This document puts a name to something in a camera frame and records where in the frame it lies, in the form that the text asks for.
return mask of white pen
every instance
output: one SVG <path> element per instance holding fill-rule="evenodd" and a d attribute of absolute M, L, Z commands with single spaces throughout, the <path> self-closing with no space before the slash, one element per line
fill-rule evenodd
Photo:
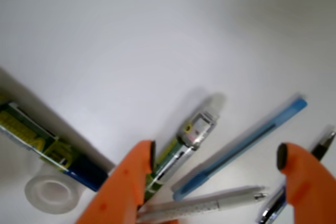
<path fill-rule="evenodd" d="M 138 213 L 136 222 L 160 223 L 252 204 L 263 200 L 267 196 L 267 194 L 261 192 L 264 189 L 264 186 L 241 187 L 226 190 L 215 196 L 155 205 L 149 207 L 145 212 Z"/>

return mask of pen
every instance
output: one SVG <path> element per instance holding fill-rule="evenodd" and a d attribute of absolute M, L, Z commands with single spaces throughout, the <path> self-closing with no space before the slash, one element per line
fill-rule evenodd
<path fill-rule="evenodd" d="M 267 196 L 267 194 L 261 192 L 264 189 L 264 186 L 249 186 L 226 190 L 219 195 L 205 196 L 202 199 L 190 199 L 155 205 L 145 212 L 138 213 L 136 222 L 162 223 L 164 221 L 252 204 L 263 200 Z"/>
<path fill-rule="evenodd" d="M 168 147 L 155 161 L 155 168 L 146 177 L 145 202 L 176 173 L 198 150 L 217 125 L 219 115 L 207 106 L 198 111 L 180 129 Z"/>
<path fill-rule="evenodd" d="M 335 138 L 336 133 L 333 131 L 324 136 L 312 150 L 311 154 L 318 160 L 321 160 L 327 152 L 329 146 Z M 278 190 L 269 200 L 265 208 L 261 211 L 257 219 L 259 224 L 271 224 L 279 216 L 286 206 L 286 188 L 285 185 Z"/>
<path fill-rule="evenodd" d="M 252 147 L 253 144 L 257 143 L 267 134 L 280 127 L 282 124 L 284 124 L 287 120 L 292 118 L 295 114 L 300 112 L 306 106 L 306 101 L 302 98 L 298 98 L 291 105 L 289 105 L 279 114 L 277 114 L 274 118 L 272 118 L 266 124 L 262 125 L 251 135 L 249 135 L 243 141 L 233 147 L 228 153 L 218 159 L 215 163 L 211 164 L 209 167 L 205 168 L 203 171 L 193 176 L 189 181 L 187 181 L 183 186 L 181 186 L 178 190 L 174 192 L 173 199 L 175 201 L 183 199 L 186 195 L 204 184 L 208 179 L 210 179 L 211 176 L 216 174 L 233 159 L 238 157 L 248 148 Z"/>

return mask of tape roll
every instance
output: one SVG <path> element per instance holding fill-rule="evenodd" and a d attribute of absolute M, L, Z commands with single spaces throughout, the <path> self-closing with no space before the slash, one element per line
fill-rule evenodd
<path fill-rule="evenodd" d="M 44 164 L 26 184 L 25 195 L 35 208 L 57 215 L 73 210 L 84 189 L 82 184 Z"/>

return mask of silver pen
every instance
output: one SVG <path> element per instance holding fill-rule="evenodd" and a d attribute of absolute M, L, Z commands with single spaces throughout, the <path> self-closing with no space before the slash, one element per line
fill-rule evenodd
<path fill-rule="evenodd" d="M 146 211 L 138 213 L 136 222 L 162 223 L 164 221 L 253 204 L 265 199 L 267 194 L 262 192 L 264 189 L 264 186 L 235 188 L 226 190 L 218 195 L 149 206 Z"/>
<path fill-rule="evenodd" d="M 312 150 L 311 154 L 318 160 L 321 160 L 327 152 L 335 136 L 336 133 L 334 131 L 325 135 Z M 274 196 L 271 197 L 271 199 L 267 202 L 256 222 L 258 224 L 273 223 L 273 221 L 279 216 L 286 205 L 286 187 L 284 183 L 282 187 L 274 194 Z"/>

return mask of blue ballpoint pen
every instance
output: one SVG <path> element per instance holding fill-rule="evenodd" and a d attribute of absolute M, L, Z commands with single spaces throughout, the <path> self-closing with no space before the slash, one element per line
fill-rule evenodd
<path fill-rule="evenodd" d="M 246 137 L 243 141 L 232 148 L 228 153 L 222 156 L 215 163 L 205 168 L 203 171 L 199 172 L 197 175 L 193 176 L 187 183 L 181 186 L 173 194 L 173 199 L 179 201 L 183 199 L 186 195 L 191 193 L 193 190 L 204 184 L 211 176 L 216 174 L 219 170 L 229 164 L 233 159 L 238 157 L 244 151 L 252 147 L 255 143 L 265 137 L 267 134 L 284 124 L 287 120 L 292 118 L 295 114 L 300 112 L 303 108 L 307 106 L 304 99 L 298 98 L 291 105 L 286 107 L 283 111 L 277 114 L 274 118 L 268 121 L 266 124 L 262 125 L 251 135 Z"/>
<path fill-rule="evenodd" d="M 336 133 L 332 131 L 319 141 L 319 143 L 312 150 L 311 154 L 318 160 L 321 160 L 327 152 L 329 146 L 334 140 Z M 260 216 L 257 219 L 258 224 L 271 224 L 279 216 L 282 210 L 287 205 L 286 202 L 286 187 L 283 185 L 274 196 L 267 202 L 267 205 L 261 211 Z"/>

